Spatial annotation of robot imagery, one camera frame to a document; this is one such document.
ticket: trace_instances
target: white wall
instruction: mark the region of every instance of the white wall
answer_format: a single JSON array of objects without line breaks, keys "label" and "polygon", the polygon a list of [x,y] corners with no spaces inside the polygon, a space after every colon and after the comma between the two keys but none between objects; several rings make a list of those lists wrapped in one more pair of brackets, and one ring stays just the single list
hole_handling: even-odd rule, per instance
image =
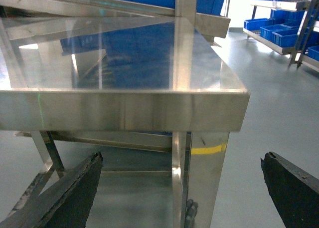
[{"label": "white wall", "polygon": [[[230,0],[228,17],[231,18],[229,27],[243,27],[244,20],[251,19],[253,6],[249,5],[249,0]],[[255,18],[269,18],[270,9],[257,7]]]}]

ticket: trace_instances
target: gray epoxy floor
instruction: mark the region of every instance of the gray epoxy floor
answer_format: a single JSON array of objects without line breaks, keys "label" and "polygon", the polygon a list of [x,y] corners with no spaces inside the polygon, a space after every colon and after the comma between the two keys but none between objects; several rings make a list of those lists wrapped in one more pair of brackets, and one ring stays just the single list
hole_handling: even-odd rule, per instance
[{"label": "gray epoxy floor", "polygon": [[[222,47],[215,50],[237,73],[252,95],[241,132],[232,133],[229,138],[211,227],[284,228],[263,181],[260,158],[266,152],[274,151],[319,178],[319,80],[307,73],[306,67],[298,71],[295,67],[287,70],[288,58],[272,52],[253,39],[247,41],[242,33],[229,33],[226,39],[218,43]],[[58,145],[72,148],[71,144]],[[90,152],[89,149],[76,154],[74,161],[80,161]],[[14,137],[13,132],[0,132],[0,154],[1,221],[41,168],[41,160],[32,140]],[[74,158],[71,150],[61,156],[62,159],[67,156]],[[137,187],[144,184],[147,188],[139,191],[132,187],[139,199],[150,201],[148,192],[152,191],[153,184],[150,181],[135,180]],[[162,207],[171,206],[169,200],[161,195],[168,192],[168,183],[168,180],[163,179],[156,186],[159,194],[157,201],[162,202]],[[125,205],[123,197],[114,199],[119,199],[118,209]],[[141,214],[144,213],[143,207],[140,208]],[[128,210],[128,219],[138,219],[131,216]],[[158,213],[157,218],[162,217],[171,219],[166,210]],[[95,217],[91,216],[88,222],[92,220]],[[154,221],[152,225],[150,217],[140,222],[150,223],[149,227],[159,225]]]},{"label": "gray epoxy floor", "polygon": [[251,92],[240,133],[231,133],[212,228],[284,228],[268,195],[260,158],[268,151],[319,178],[319,79],[307,67],[242,33],[214,50]]}]

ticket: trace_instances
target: table leg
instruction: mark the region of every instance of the table leg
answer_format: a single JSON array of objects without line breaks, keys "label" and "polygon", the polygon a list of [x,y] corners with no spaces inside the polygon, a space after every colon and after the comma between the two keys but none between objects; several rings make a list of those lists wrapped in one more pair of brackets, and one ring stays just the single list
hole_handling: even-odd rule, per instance
[{"label": "table leg", "polygon": [[48,131],[32,131],[31,135],[43,163],[51,158],[54,169],[57,171],[59,177],[62,177],[64,166],[51,133]]},{"label": "table leg", "polygon": [[210,228],[229,133],[193,132],[188,197],[198,203],[194,228]]}]

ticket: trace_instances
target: metal frame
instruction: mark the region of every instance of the metal frame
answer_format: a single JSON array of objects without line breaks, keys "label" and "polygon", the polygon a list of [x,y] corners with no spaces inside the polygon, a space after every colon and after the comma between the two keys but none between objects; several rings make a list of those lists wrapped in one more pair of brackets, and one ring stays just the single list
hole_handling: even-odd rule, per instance
[{"label": "metal frame", "polygon": [[312,29],[314,27],[314,24],[315,24],[315,20],[314,19],[312,20],[312,22],[310,24],[310,29],[308,31],[308,34],[306,36],[306,39],[305,39],[305,42],[304,42],[304,45],[303,45],[302,48],[301,48],[301,44],[303,42],[303,39],[304,39],[306,30],[307,30],[309,21],[311,19],[312,14],[313,14],[313,11],[315,11],[315,14],[314,14],[315,17],[318,14],[318,8],[316,9],[317,4],[318,4],[318,0],[309,0],[309,6],[308,6],[307,10],[305,11],[303,20],[302,20],[302,22],[300,24],[300,27],[299,27],[299,30],[298,30],[298,33],[297,33],[298,34],[298,38],[297,38],[297,41],[296,41],[296,44],[295,44],[295,50],[290,56],[290,62],[289,62],[288,68],[292,64],[296,63],[296,61],[295,61],[296,60],[296,56],[297,56],[298,51],[300,51],[300,50],[301,50],[301,55],[300,55],[300,58],[298,60],[297,68],[299,68],[299,66],[301,64],[301,60],[302,60],[303,53],[305,51],[307,40],[308,40],[308,38],[309,38],[309,36],[310,36],[310,34],[312,32]]},{"label": "metal frame", "polygon": [[294,47],[279,47],[278,45],[270,42],[263,37],[260,37],[260,31],[249,31],[244,29],[244,33],[246,33],[249,37],[261,42],[262,44],[266,45],[267,47],[271,48],[273,51],[279,53],[280,55],[287,55],[294,51]]},{"label": "metal frame", "polygon": [[[311,16],[313,12],[315,11],[314,17],[317,17],[318,10],[319,10],[319,0],[289,0],[289,1],[267,1],[267,0],[250,0],[250,4],[254,6],[252,19],[255,17],[257,6],[262,7],[269,7],[273,9],[281,9],[286,11],[305,11],[303,20],[300,24],[299,30],[298,30],[298,37],[296,40],[296,44],[291,48],[280,48],[279,46],[276,46],[275,44],[267,41],[266,39],[261,38],[258,35],[255,35],[254,32],[248,31],[244,29],[244,32],[248,34],[248,37],[253,37],[254,39],[258,40],[259,42],[265,44],[266,46],[270,47],[272,50],[278,52],[281,55],[291,54],[290,56],[290,62],[288,65],[288,68],[291,67],[292,64],[297,63],[297,69],[302,64],[303,56],[306,49],[307,41],[310,37],[310,34],[315,26],[314,19],[312,20],[310,24],[310,29],[305,37],[305,33],[309,24],[309,21],[311,19]],[[301,51],[301,55],[296,61],[297,54]]]},{"label": "metal frame", "polygon": [[[177,16],[188,18],[209,42],[225,38],[230,19],[197,13],[196,0],[176,0]],[[0,0],[0,5],[72,17],[175,16],[175,10],[124,0]]]}]

